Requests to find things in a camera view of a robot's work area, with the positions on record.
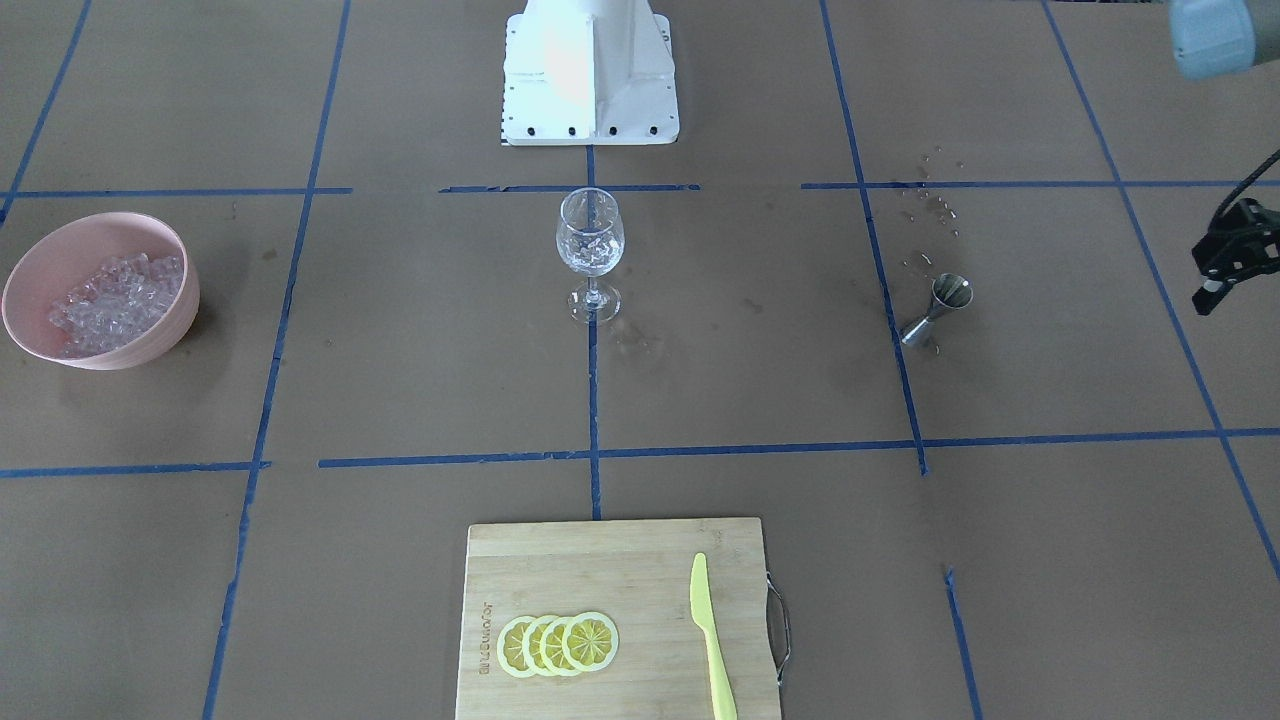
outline cutting board handle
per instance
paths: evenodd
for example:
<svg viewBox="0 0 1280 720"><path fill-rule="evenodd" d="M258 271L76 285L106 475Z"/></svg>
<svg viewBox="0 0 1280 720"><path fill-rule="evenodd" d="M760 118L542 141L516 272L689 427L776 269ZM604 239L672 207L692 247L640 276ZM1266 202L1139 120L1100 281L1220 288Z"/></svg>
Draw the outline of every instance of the cutting board handle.
<svg viewBox="0 0 1280 720"><path fill-rule="evenodd" d="M773 574L768 570L764 571L764 582L769 587L769 594L777 598L778 609L782 615L782 657L778 657L778 652L773 650L773 623L769 621L769 614L764 614L765 624L769 628L769 650L773 651L773 664L778 669L778 691L782 689L782 676L787 671L787 662L791 662L791 614L787 612L787 601L782 597L782 591L778 589L777 583L773 582Z"/></svg>

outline knife handle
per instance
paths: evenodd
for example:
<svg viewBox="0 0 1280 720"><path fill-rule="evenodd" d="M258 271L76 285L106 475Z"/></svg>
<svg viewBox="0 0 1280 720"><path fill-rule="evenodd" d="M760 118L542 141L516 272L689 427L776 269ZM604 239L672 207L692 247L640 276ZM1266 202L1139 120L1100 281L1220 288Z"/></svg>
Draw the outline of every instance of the knife handle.
<svg viewBox="0 0 1280 720"><path fill-rule="evenodd" d="M733 703L733 691L730 689L728 671L724 670L724 657L719 651L719 638L714 630L703 630L707 637L707 670L712 684L712 714L716 720L737 720L737 706Z"/></svg>

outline glass base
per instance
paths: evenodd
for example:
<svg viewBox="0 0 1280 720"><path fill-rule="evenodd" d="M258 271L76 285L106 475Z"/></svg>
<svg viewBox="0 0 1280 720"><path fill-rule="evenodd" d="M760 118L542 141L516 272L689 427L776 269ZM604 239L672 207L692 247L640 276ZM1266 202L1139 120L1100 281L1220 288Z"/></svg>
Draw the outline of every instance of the glass base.
<svg viewBox="0 0 1280 720"><path fill-rule="evenodd" d="M612 320L622 309L622 296L612 286L595 281L595 293L590 291L590 282L585 282L568 293L568 313L580 323L596 323Z"/></svg>

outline lemon slice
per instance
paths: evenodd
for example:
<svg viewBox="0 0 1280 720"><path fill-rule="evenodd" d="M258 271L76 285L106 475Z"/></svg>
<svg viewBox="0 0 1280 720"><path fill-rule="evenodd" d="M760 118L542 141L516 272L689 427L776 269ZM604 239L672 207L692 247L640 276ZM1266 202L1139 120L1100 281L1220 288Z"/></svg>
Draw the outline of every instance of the lemon slice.
<svg viewBox="0 0 1280 720"><path fill-rule="evenodd" d="M564 633L568 632L572 623L573 618L561 618L552 621L543 630L541 639L538 641L535 656L539 664L561 678L572 678L582 673L570 665L568 659L564 657Z"/></svg>
<svg viewBox="0 0 1280 720"><path fill-rule="evenodd" d="M543 615L541 618L530 620L529 626L525 629L525 637L520 639L520 655L525 665L545 678L552 678L556 673L543 666L538 648L541 647L543 633L547 630L547 625L550 625L556 620L559 620L559 615Z"/></svg>
<svg viewBox="0 0 1280 720"><path fill-rule="evenodd" d="M575 670L604 670L618 653L618 626L603 612L584 612L570 621L562 644Z"/></svg>
<svg viewBox="0 0 1280 720"><path fill-rule="evenodd" d="M527 678L534 675L534 669L525 661L522 642L529 624L534 621L532 615L521 615L507 623L498 633L498 665L513 678Z"/></svg>

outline wine glass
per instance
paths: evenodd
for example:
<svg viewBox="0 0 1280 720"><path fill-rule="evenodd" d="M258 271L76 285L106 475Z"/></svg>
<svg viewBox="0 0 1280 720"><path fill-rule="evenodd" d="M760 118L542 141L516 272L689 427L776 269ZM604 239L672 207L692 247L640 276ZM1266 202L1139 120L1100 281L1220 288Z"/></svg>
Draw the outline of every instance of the wine glass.
<svg viewBox="0 0 1280 720"><path fill-rule="evenodd" d="M623 243L622 214L608 192L582 187L561 202L556 247L571 270L586 275L586 282L568 293L570 314L579 322L603 323L622 307L618 291L596 278L622 260Z"/></svg>

